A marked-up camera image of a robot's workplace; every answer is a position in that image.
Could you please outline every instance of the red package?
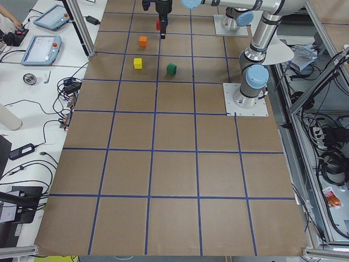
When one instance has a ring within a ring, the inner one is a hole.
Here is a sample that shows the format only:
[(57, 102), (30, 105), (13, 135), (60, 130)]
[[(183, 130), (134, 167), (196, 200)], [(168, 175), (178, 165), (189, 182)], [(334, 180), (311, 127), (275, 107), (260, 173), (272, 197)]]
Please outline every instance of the red package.
[(327, 187), (322, 190), (327, 201), (334, 209), (338, 209), (343, 206), (339, 198), (334, 194), (332, 187)]

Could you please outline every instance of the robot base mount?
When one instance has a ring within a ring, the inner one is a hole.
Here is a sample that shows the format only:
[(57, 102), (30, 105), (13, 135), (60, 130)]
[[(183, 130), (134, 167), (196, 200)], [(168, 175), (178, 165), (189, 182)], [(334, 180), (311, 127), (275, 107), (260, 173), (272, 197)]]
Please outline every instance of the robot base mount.
[(246, 26), (242, 26), (240, 28), (238, 28), (235, 31), (230, 31), (225, 29), (222, 26), (222, 20), (225, 18), (225, 15), (214, 15), (214, 28), (216, 30), (216, 35), (218, 36), (232, 36), (232, 37), (248, 37), (249, 36), (249, 32), (247, 31), (247, 27)]
[(234, 101), (234, 94), (240, 89), (239, 83), (224, 83), (224, 99), (225, 99), (225, 109), (227, 116), (269, 116), (266, 101), (264, 98), (257, 99), (257, 103), (254, 107), (245, 109), (238, 106)]

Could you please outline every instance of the white table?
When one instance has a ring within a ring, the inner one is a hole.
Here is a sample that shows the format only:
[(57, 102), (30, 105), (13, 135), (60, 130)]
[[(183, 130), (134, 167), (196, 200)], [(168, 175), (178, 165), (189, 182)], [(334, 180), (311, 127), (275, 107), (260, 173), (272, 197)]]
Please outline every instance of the white table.
[[(51, 70), (51, 77), (48, 84), (44, 84), (44, 75)], [(53, 112), (52, 104), (57, 97), (56, 83), (65, 77), (70, 77), (76, 72), (77, 68), (72, 67), (24, 67), (20, 64), (0, 64), (0, 102), (2, 104), (12, 103), (21, 99), (28, 99), (39, 102), (46, 112)], [(77, 78), (82, 78), (86, 69), (81, 69)], [(32, 73), (38, 78), (38, 82), (33, 85), (27, 85), (23, 82), (22, 76), (25, 73)], [(20, 102), (13, 106), (7, 106), (16, 116), (22, 119), (23, 127), (17, 131), (10, 131), (0, 125), (0, 134), (5, 134), (5, 138), (12, 142), (12, 149), (33, 143), (34, 145), (44, 141), (43, 125), (48, 120), (58, 119), (58, 115), (45, 115), (39, 105)], [(5, 172), (30, 160), (43, 159), (54, 164), (48, 156), (41, 156), (39, 153), (45, 151), (51, 154), (57, 161), (61, 155), (66, 132), (59, 129), (58, 122), (51, 122), (45, 128), (47, 143), (35, 149), (35, 152), (19, 158), (15, 161), (8, 160)], [(40, 165), (34, 165), (24, 171), (18, 172), (12, 176), (6, 176), (1, 183), (14, 182), (21, 180), (42, 180), (49, 182), (50, 174), (48, 170)], [(29, 182), (15, 184), (15, 186), (42, 186), (41, 183)], [(10, 191), (12, 185), (0, 186), (0, 191)], [(30, 246), (39, 230), (39, 225), (43, 211), (37, 211), (33, 223), (24, 224), (19, 237), (17, 246)]]
[[(96, 3), (90, 3), (85, 0), (78, 0), (79, 7), (83, 16), (93, 16), (101, 21), (103, 16), (103, 11), (105, 9), (107, 0), (97, 0)], [(60, 4), (63, 5), (60, 1), (54, 0), (38, 0), (33, 9), (37, 11), (45, 12), (49, 10), (52, 6)], [(23, 23), (27, 22), (27, 19), (34, 15), (40, 15), (37, 12), (31, 11)], [(54, 66), (64, 66), (64, 67), (80, 67), (88, 62), (87, 56), (82, 49), (79, 38), (75, 32), (74, 26), (72, 23), (67, 23), (63, 25), (57, 31), (51, 31), (43, 27), (39, 27), (33, 24), (33, 21), (36, 17), (31, 18), (29, 24), (26, 25), (26, 28), (29, 29), (28, 34), (24, 38), (21, 46), (12, 47), (11, 50), (25, 50), (27, 49), (29, 42), (34, 35), (60, 35), (62, 38), (62, 46), (59, 51), (58, 57), (54, 62)], [(99, 25), (93, 25), (86, 22), (87, 29), (90, 33), (91, 39), (94, 42), (97, 37), (97, 32)], [(23, 57), (23, 52), (16, 52), (14, 54), (6, 57), (4, 63), (20, 63)]]
[[(83, 16), (93, 16), (99, 20), (102, 19), (107, 0), (97, 0), (96, 3), (89, 3), (85, 0), (78, 0), (81, 13)], [(62, 4), (62, 2), (54, 0), (38, 0), (33, 9), (45, 12), (55, 4)], [(37, 15), (32, 11), (28, 17)], [(57, 82), (62, 78), (72, 76), (82, 65), (88, 62), (88, 59), (82, 49), (80, 41), (77, 37), (75, 29), (72, 24), (68, 23), (61, 27), (58, 31), (49, 31), (33, 24), (34, 17), (26, 26), (29, 29), (27, 36), (19, 47), (12, 47), (12, 50), (26, 49), (33, 35), (50, 35), (58, 34), (62, 38), (63, 45), (59, 55), (50, 67), (25, 67), (20, 64), (23, 57), (23, 52), (13, 53), (0, 63), (0, 103), (3, 105), (13, 103), (22, 99), (39, 102), (46, 112), (53, 112), (52, 104), (57, 97)], [(94, 42), (97, 36), (99, 26), (91, 23), (86, 23), (91, 39)], [(83, 78), (86, 67), (82, 68), (76, 75), (76, 78)], [(45, 84), (46, 76), (51, 71), (50, 81)], [(37, 77), (37, 83), (33, 86), (27, 85), (23, 82), (23, 75), (32, 73)], [(23, 121), (23, 127), (17, 131), (10, 131), (0, 124), (0, 134), (6, 135), (5, 138), (12, 142), (12, 149), (32, 143), (34, 145), (40, 144), (44, 141), (43, 125), (48, 120), (57, 120), (58, 115), (46, 115), (42, 112), (39, 105), (20, 102), (18, 104), (8, 106), (17, 117)], [(35, 152), (19, 158), (15, 161), (8, 160), (5, 172), (16, 167), (24, 162), (36, 159), (47, 160), (54, 164), (48, 156), (41, 156), (39, 153), (45, 151), (52, 155), (57, 161), (61, 155), (66, 132), (59, 128), (58, 122), (50, 122), (45, 127), (46, 144), (41, 145), (35, 149)], [(42, 180), (44, 182), (50, 181), (50, 173), (40, 165), (30, 166), (29, 168), (20, 171), (12, 176), (5, 177), (1, 182), (15, 182), (22, 180)], [(15, 184), (15, 186), (42, 186), (38, 182), (29, 182)], [(1, 192), (10, 191), (13, 185), (0, 186)], [(35, 213), (34, 221), (31, 224), (24, 224), (22, 226), (17, 246), (31, 246), (34, 244), (37, 236), (43, 211)], [(21, 261), (33, 261), (33, 258), (21, 258)]]

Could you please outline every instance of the power strip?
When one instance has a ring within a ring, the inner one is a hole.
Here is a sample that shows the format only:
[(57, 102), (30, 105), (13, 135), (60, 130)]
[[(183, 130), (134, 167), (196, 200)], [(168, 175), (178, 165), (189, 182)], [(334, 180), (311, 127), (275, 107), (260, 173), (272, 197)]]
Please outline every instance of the power strip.
[(327, 146), (324, 144), (325, 135), (323, 134), (321, 127), (313, 127), (312, 133), (314, 135), (314, 139), (316, 140), (317, 147), (319, 149), (326, 150)]

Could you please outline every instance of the person's hand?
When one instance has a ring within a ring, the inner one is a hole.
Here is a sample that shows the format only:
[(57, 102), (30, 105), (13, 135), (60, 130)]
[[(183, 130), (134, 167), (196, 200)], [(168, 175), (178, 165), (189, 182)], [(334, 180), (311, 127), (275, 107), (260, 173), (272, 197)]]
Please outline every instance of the person's hand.
[(13, 24), (16, 28), (20, 28), (22, 26), (22, 23), (17, 18), (13, 20)]

